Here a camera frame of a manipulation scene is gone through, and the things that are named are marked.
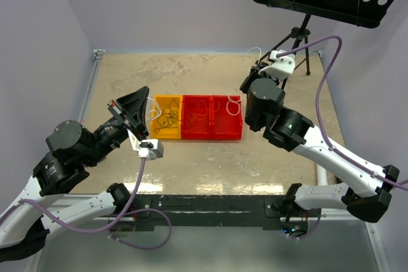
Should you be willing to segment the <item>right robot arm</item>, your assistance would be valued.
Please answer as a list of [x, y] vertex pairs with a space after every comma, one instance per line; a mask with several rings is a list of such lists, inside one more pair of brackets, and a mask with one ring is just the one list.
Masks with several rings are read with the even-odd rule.
[[311, 119], [284, 106], [285, 92], [259, 67], [250, 69], [240, 90], [246, 95], [245, 123], [250, 130], [261, 131], [270, 144], [322, 166], [341, 181], [317, 186], [294, 183], [278, 210], [293, 217], [314, 209], [346, 210], [370, 223], [383, 217], [400, 173], [396, 167], [372, 164], [324, 138]]

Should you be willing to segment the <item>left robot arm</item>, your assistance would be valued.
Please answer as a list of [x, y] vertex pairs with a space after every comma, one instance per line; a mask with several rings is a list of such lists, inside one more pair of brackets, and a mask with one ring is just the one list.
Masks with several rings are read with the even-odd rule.
[[112, 117], [91, 132], [75, 120], [61, 122], [46, 139], [48, 153], [33, 169], [22, 192], [1, 214], [1, 261], [19, 261], [45, 246], [50, 230], [42, 222], [43, 214], [23, 203], [33, 200], [48, 208], [85, 180], [87, 167], [95, 167], [111, 151], [119, 148], [132, 132], [138, 140], [149, 135], [145, 111], [149, 88], [108, 103]]

